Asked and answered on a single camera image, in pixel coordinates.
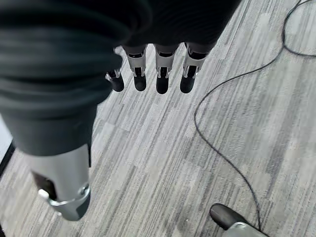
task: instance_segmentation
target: robotic arm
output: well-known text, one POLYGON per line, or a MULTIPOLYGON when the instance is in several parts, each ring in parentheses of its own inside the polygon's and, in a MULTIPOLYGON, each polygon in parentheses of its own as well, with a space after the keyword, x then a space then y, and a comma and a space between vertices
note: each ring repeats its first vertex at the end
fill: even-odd
POLYGON ((164 94, 175 52, 186 42, 180 89, 189 93, 239 2, 0 2, 0 113, 51 207, 69 221, 88 209, 97 105, 112 88, 124 88, 121 57, 113 48, 123 46, 135 87, 142 91, 146 47, 154 43, 157 92, 164 94))

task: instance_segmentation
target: metal clamp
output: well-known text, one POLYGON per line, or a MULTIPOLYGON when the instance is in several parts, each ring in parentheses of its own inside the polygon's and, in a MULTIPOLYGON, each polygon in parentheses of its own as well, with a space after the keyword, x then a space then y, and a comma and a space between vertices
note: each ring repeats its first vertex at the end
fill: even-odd
POLYGON ((138 76, 136 74, 136 68, 141 69, 141 76, 143 77, 145 75, 146 69, 146 50, 144 50, 144 52, 141 53, 140 57, 132 57, 131 55, 127 54, 127 59, 134 77, 138 76))
POLYGON ((38 191, 38 195, 42 197, 50 206, 52 206, 58 215, 62 215, 68 221, 77 221, 84 215, 85 210, 90 203, 90 187, 89 185, 83 186, 79 190, 81 197, 74 198, 68 201, 55 201, 49 197, 48 192, 43 189, 38 191))
POLYGON ((224 232, 223 237, 267 237, 252 226, 236 222, 227 231, 224 232))
POLYGON ((168 57, 163 57, 159 55, 159 52, 156 49, 156 71, 157 71, 157 77, 161 78, 161 68, 167 68, 167 73, 165 78, 169 78, 169 74, 172 70, 172 64, 174 60, 174 55, 168 57))
POLYGON ((193 78, 195 78, 198 72, 201 70, 206 57, 202 59, 194 59, 189 55, 189 50, 189 47, 187 47, 187 54, 183 63, 183 76, 187 78, 190 66, 195 66, 196 70, 193 76, 193 78))

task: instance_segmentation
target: black cable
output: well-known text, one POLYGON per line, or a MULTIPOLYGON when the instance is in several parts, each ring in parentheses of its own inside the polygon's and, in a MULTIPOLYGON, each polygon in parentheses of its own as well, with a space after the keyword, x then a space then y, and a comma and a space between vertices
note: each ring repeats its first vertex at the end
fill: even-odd
POLYGON ((305 3, 308 3, 308 2, 311 2, 311 1, 314 1, 314 0, 307 0, 307 1, 304 1, 304 2, 301 2, 301 0, 299 0, 297 2, 297 4, 288 12, 288 14, 286 15, 286 18, 284 20, 284 23, 283 23, 283 28, 282 28, 282 47, 281 49, 279 50, 278 54, 276 55, 276 57, 271 60, 269 63, 265 64, 264 66, 260 67, 260 68, 257 68, 253 71, 250 71, 250 72, 247 72, 247 73, 243 73, 243 74, 240 74, 238 76, 235 76, 233 78, 230 78, 230 79, 227 79, 223 82, 221 82, 220 84, 218 84, 217 86, 215 86, 214 88, 212 88, 202 99, 201 101, 199 102, 199 104, 197 105, 197 108, 194 112, 194 123, 195 123, 195 126, 196 126, 196 130, 198 132, 198 134, 200 135, 200 137, 218 154, 220 155, 235 171, 237 171, 237 173, 243 178, 243 180, 246 182, 252 196, 253 196, 253 199, 254 199, 254 202, 256 204, 256 211, 257 211, 257 218, 258 218, 258 230, 262 232, 262 223, 261 223, 261 217, 260 217, 260 204, 258 202, 258 199, 257 199, 257 196, 256 196, 256 193, 254 192, 251 184, 249 183, 249 181, 247 180, 247 178, 245 177, 245 175, 223 154, 221 153, 213 144, 211 144, 205 137, 205 135, 201 132, 199 126, 198 126, 198 122, 197 122, 197 114, 198 114, 198 111, 199 111, 199 108, 201 106, 201 104, 203 103, 203 101, 210 95, 212 94, 212 92, 214 92, 217 88, 219 88, 220 86, 228 83, 229 81, 232 81, 234 79, 237 79, 237 78, 240 78, 242 76, 245 76, 245 75, 249 75, 251 73, 254 73, 254 72, 257 72, 257 71, 260 71, 264 68, 266 68, 267 66, 271 65, 272 63, 274 63, 277 59, 279 59, 281 53, 283 52, 284 49, 288 50, 289 52, 295 54, 295 55, 299 55, 299 56, 306 56, 306 57, 316 57, 316 55, 309 55, 309 54, 304 54, 304 53, 300 53, 300 52, 296 52, 292 49, 290 49, 287 44, 286 44, 286 34, 285 34, 285 28, 286 28, 286 25, 287 25, 287 22, 288 22, 288 19, 290 18, 290 16, 292 15, 292 13, 301 5, 305 4, 305 3))

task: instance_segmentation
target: gray striped carpet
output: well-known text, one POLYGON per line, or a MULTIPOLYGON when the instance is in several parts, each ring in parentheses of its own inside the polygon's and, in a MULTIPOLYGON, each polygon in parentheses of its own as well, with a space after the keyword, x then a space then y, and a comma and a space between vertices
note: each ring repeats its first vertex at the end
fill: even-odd
MULTIPOLYGON (((8 237, 220 237, 208 216, 220 202, 256 223, 245 183, 197 135, 195 106, 219 82, 272 59, 296 0, 244 0, 209 55, 190 94, 179 89, 184 46, 170 89, 156 93, 155 51, 147 50, 148 87, 100 105, 90 171, 92 202, 79 222, 41 199, 16 152, 0 181, 0 223, 8 237)), ((316 54, 316 2, 289 20, 288 44, 316 54)), ((206 136, 245 173, 272 237, 316 236, 316 60, 284 52, 268 69, 230 82, 203 103, 206 136)))

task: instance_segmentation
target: black plastic cap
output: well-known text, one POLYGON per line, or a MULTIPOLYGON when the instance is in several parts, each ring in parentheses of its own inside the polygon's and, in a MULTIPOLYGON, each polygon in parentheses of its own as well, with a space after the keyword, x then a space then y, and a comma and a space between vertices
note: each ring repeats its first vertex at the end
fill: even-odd
POLYGON ((87 199, 84 201, 84 203, 81 204, 81 206, 79 206, 77 208, 77 213, 78 213, 78 216, 79 216, 78 220, 80 220, 85 215, 85 213, 87 212, 87 210, 89 208, 89 205, 90 205, 90 200, 91 200, 91 193, 89 193, 89 195, 87 196, 87 199))
POLYGON ((225 231, 236 222, 243 222, 250 225, 243 216, 223 204, 217 203, 212 205, 209 214, 213 221, 225 231))
POLYGON ((157 78, 156 90, 159 94, 165 94, 168 91, 169 78, 157 78))
POLYGON ((124 81, 122 75, 120 75, 119 78, 111 78, 110 82, 114 91, 121 92, 122 90, 124 90, 124 81))
POLYGON ((134 77, 135 88, 138 91, 143 91, 146 89, 146 77, 145 76, 137 76, 134 77))
POLYGON ((190 78, 190 77, 185 78, 184 76, 182 76, 181 84, 180 84, 181 92, 185 94, 190 93, 194 86, 194 81, 195 81, 195 78, 190 78))

